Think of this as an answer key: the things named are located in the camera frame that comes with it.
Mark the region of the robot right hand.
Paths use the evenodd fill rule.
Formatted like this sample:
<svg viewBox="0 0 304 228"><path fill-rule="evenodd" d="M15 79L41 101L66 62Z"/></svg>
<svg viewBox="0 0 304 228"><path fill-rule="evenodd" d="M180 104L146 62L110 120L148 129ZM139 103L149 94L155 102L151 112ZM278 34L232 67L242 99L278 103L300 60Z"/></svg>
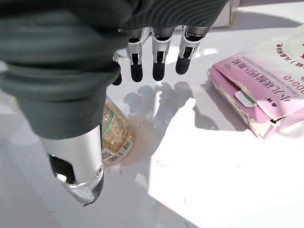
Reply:
<svg viewBox="0 0 304 228"><path fill-rule="evenodd" d="M106 89L121 82L125 48L133 81L142 73L142 33L153 34L153 78L162 80L170 39L183 27L176 72L187 72L224 0L3 0L1 89L40 137L53 174L83 206L103 188L101 116Z"/></svg>

